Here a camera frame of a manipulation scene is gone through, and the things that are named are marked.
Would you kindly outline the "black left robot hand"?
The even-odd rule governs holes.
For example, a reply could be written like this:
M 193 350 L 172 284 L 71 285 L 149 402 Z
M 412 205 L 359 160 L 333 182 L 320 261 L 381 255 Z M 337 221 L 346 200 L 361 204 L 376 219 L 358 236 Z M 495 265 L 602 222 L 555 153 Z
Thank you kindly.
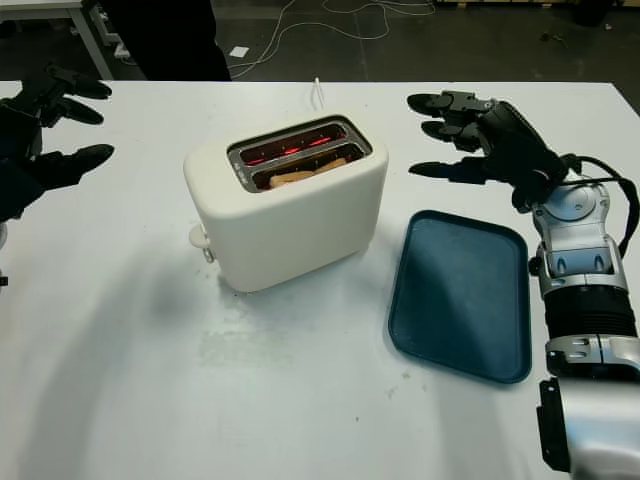
M 114 153 L 109 144 L 81 148 L 73 154 L 42 151 L 42 130 L 61 119 L 100 125 L 103 116 L 79 102 L 79 97 L 107 100 L 112 90 L 84 74 L 49 64 L 21 81 L 21 90 L 1 100 L 1 158 L 46 190 L 76 185 L 84 174 Z

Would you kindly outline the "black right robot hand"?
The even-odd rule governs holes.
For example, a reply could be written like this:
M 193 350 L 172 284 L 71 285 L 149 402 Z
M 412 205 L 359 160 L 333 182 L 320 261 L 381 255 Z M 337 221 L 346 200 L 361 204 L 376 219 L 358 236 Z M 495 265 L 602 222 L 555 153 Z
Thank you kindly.
M 548 198 L 568 173 L 559 156 L 506 101 L 445 90 L 411 94 L 407 104 L 431 118 L 421 124 L 426 135 L 469 154 L 453 164 L 415 164 L 409 169 L 412 174 L 477 185 L 498 181 L 511 185 L 524 201 L 538 203 Z M 471 155 L 478 150 L 480 157 Z

